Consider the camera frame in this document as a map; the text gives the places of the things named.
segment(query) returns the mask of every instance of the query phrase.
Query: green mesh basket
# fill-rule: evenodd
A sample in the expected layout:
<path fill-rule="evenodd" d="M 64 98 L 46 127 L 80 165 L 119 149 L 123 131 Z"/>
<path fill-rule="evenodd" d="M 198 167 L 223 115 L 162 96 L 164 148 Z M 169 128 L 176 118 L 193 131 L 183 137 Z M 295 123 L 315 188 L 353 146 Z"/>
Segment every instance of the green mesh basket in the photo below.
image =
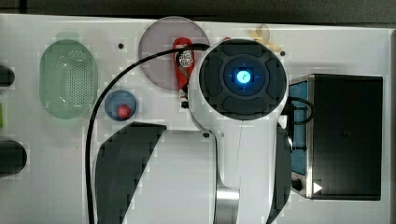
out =
<path fill-rule="evenodd" d="M 76 34 L 59 34 L 41 57 L 40 101 L 59 119 L 83 115 L 96 98 L 95 59 L 76 39 Z"/>

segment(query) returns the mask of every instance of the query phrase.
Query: black circular cap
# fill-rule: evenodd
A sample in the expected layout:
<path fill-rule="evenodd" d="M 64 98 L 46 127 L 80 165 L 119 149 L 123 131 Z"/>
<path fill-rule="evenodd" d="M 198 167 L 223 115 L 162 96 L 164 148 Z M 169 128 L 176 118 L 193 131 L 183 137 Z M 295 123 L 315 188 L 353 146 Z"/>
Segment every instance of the black circular cap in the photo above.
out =
<path fill-rule="evenodd" d="M 27 154 L 18 142 L 0 141 L 0 177 L 15 175 L 26 165 Z"/>
<path fill-rule="evenodd" d="M 14 80 L 14 72 L 9 68 L 0 65 L 0 87 L 10 86 Z"/>
<path fill-rule="evenodd" d="M 232 119 L 258 119 L 282 101 L 286 72 L 275 54 L 260 43 L 231 39 L 212 49 L 199 72 L 206 101 Z"/>

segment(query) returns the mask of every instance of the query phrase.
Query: robotic arm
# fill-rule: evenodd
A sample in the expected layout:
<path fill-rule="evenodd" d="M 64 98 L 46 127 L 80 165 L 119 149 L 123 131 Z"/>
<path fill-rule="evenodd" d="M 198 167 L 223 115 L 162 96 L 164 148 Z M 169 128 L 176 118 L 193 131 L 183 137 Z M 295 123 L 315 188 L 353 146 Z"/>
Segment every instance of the robotic arm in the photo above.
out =
<path fill-rule="evenodd" d="M 191 116 L 216 136 L 221 182 L 239 190 L 239 224 L 265 223 L 269 216 L 276 125 L 287 92 L 280 60 L 249 40 L 230 39 L 211 47 L 191 76 Z"/>

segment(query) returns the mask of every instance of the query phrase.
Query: black object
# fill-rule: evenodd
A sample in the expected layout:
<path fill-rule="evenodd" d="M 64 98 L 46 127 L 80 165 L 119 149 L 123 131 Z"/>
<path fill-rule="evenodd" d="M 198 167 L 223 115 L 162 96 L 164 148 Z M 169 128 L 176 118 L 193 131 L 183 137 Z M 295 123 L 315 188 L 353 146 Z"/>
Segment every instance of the black object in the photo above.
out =
<path fill-rule="evenodd" d="M 14 72 L 9 68 L 0 65 L 0 87 L 10 86 L 14 83 L 14 80 Z"/>
<path fill-rule="evenodd" d="M 241 71 L 250 75 L 246 83 L 237 80 Z M 241 39 L 224 41 L 206 55 L 199 82 L 216 111 L 241 120 L 270 114 L 287 87 L 285 70 L 275 54 L 260 43 Z"/>
<path fill-rule="evenodd" d="M 297 191 L 300 191 L 303 189 L 303 183 L 301 182 L 300 178 L 297 179 L 292 179 L 291 180 L 291 186 L 296 189 Z"/>
<path fill-rule="evenodd" d="M 312 189 L 322 187 L 311 199 L 380 200 L 382 77 L 311 75 L 310 98 L 315 117 L 307 124 L 307 164 Z"/>
<path fill-rule="evenodd" d="M 276 169 L 274 196 L 266 224 L 272 223 L 282 211 L 290 196 L 291 181 L 290 145 L 286 131 L 280 126 L 276 129 Z"/>
<path fill-rule="evenodd" d="M 15 175 L 26 165 L 24 147 L 12 140 L 0 142 L 0 177 Z"/>
<path fill-rule="evenodd" d="M 165 129 L 162 125 L 134 122 L 101 145 L 95 170 L 98 224 L 122 223 Z"/>
<path fill-rule="evenodd" d="M 189 102 L 187 101 L 181 102 L 181 108 L 185 108 L 185 109 L 189 108 Z"/>
<path fill-rule="evenodd" d="M 136 68 L 138 65 L 145 63 L 151 59 L 155 59 L 158 57 L 161 57 L 166 54 L 170 53 L 175 53 L 175 52 L 183 52 L 188 49 L 194 49 L 194 50 L 206 50 L 210 46 L 206 44 L 192 44 L 188 45 L 184 48 L 181 49 L 169 49 L 166 51 L 162 51 L 153 55 L 150 55 L 144 59 L 139 60 L 136 63 L 131 64 L 127 68 L 125 68 L 121 73 L 119 73 L 111 82 L 107 85 L 105 90 L 100 94 L 98 100 L 96 101 L 91 118 L 90 118 L 90 124 L 88 126 L 88 131 L 87 131 L 87 140 L 85 142 L 85 184 L 87 186 L 87 205 L 88 205 L 88 219 L 90 221 L 90 224 L 94 224 L 94 213 L 93 213 L 93 197 L 92 197 L 92 183 L 91 183 L 91 140 L 92 140 L 92 130 L 93 130 L 93 124 L 95 123 L 95 118 L 96 114 L 98 112 L 100 104 L 103 102 L 105 99 L 105 96 L 108 94 L 108 92 L 111 90 L 111 88 L 122 78 L 127 74 L 129 71 L 132 69 Z"/>

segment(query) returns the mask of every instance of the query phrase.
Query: gray panel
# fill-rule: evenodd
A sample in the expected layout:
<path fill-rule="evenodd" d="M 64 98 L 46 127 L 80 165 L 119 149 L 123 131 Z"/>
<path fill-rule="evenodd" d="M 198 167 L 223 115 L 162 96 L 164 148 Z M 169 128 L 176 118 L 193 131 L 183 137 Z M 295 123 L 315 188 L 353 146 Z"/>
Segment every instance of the gray panel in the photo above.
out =
<path fill-rule="evenodd" d="M 105 141 L 95 170 L 98 224 L 122 223 L 165 126 L 134 122 Z"/>

